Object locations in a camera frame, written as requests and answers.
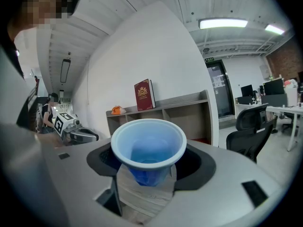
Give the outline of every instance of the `door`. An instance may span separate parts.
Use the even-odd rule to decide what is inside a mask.
[[[219,118],[234,115],[232,90],[223,62],[212,61],[206,63],[206,66],[214,87]]]

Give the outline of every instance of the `red book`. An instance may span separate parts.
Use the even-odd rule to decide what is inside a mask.
[[[151,80],[146,79],[134,86],[138,111],[156,107],[151,82]]]

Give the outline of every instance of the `ceiling light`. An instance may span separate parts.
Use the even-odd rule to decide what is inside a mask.
[[[70,59],[63,59],[62,66],[61,66],[61,77],[60,82],[66,82],[67,73],[70,68],[71,60]]]
[[[274,27],[272,25],[267,25],[267,27],[265,28],[265,30],[267,31],[271,31],[271,32],[274,32],[274,33],[277,33],[279,35],[283,34],[284,33],[284,30],[282,29],[279,29],[277,27]]]
[[[210,18],[200,19],[199,27],[204,28],[216,28],[216,27],[245,27],[248,21],[243,19],[234,18]]]

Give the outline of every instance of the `blue plastic cup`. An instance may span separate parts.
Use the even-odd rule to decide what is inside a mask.
[[[185,133],[160,119],[139,119],[119,127],[111,139],[114,155],[125,164],[141,186],[161,183],[170,167],[184,154]]]

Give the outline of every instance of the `brick wall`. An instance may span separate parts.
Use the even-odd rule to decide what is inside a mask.
[[[274,78],[280,74],[284,80],[298,78],[298,72],[303,71],[301,48],[294,37],[266,58]]]

